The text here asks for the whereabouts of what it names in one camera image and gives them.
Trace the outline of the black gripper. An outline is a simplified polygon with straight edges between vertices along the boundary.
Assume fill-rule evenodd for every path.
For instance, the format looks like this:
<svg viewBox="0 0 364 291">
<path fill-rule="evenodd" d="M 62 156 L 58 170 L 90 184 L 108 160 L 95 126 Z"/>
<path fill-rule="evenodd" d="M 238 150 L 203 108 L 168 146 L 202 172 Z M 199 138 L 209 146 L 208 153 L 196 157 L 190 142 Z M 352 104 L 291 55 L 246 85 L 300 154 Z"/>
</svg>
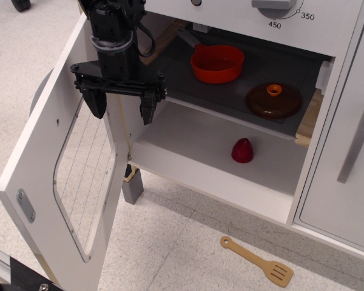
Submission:
<svg viewBox="0 0 364 291">
<path fill-rule="evenodd" d="M 166 78 L 142 62 L 134 66 L 133 75 L 127 80 L 106 77 L 101 74 L 99 61 L 81 62 L 71 65 L 75 74 L 75 87 L 82 93 L 93 116 L 103 118 L 106 107 L 106 93 L 140 97 L 140 113 L 144 125 L 152 122 L 157 102 L 167 94 Z"/>
</svg>

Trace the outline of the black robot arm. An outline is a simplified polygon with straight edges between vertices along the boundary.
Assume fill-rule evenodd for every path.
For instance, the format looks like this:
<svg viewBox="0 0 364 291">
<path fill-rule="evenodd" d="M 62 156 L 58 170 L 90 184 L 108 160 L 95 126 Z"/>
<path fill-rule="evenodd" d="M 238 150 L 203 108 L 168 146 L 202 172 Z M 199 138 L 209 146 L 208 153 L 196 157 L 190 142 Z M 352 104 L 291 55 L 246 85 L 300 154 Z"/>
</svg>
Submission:
<svg viewBox="0 0 364 291">
<path fill-rule="evenodd" d="M 147 53 L 138 47 L 137 30 L 153 38 L 141 23 L 146 14 L 145 1 L 80 1 L 79 4 L 90 22 L 90 40 L 98 59 L 71 65 L 76 89 L 99 119 L 106 112 L 108 93 L 137 96 L 141 100 L 143 123 L 150 124 L 157 104 L 166 97 L 167 87 L 164 75 L 142 62 L 142 58 L 154 54 L 156 45 L 152 44 Z"/>
</svg>

